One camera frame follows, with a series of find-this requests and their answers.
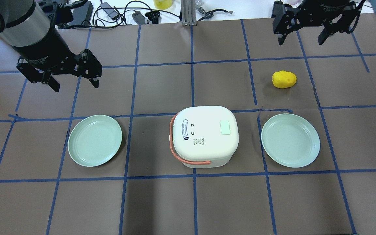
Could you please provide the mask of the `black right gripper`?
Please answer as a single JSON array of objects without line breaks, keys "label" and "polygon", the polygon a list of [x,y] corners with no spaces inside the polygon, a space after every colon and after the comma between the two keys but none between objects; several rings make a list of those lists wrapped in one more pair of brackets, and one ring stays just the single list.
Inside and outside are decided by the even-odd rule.
[{"label": "black right gripper", "polygon": [[356,4],[350,0],[303,0],[302,4],[294,7],[282,1],[274,1],[272,18],[273,33],[278,35],[278,44],[285,42],[288,34],[306,26],[323,26],[318,36],[318,44],[322,45],[328,37],[335,33],[349,30],[351,22],[332,20],[350,10],[356,12]]}]

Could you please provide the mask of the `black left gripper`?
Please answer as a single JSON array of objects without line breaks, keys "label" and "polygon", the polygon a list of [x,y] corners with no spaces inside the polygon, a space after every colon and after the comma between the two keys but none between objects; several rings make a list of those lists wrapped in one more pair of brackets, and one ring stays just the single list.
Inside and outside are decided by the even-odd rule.
[{"label": "black left gripper", "polygon": [[30,83],[40,82],[59,92],[58,81],[43,71],[58,66],[59,74],[84,77],[99,88],[100,61],[89,49],[75,55],[55,28],[73,19],[64,3],[14,3],[14,7],[0,37],[22,56],[16,68]]}]

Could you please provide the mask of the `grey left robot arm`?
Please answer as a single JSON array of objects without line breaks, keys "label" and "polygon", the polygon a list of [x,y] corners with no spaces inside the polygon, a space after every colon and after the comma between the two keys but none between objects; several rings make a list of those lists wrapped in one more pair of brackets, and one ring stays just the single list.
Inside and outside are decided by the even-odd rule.
[{"label": "grey left robot arm", "polygon": [[71,74],[99,87],[102,65],[88,49],[74,54],[56,25],[73,20],[72,9],[86,4],[55,0],[0,0],[0,38],[18,54],[16,68],[33,84],[42,83],[58,92],[54,75]]}]

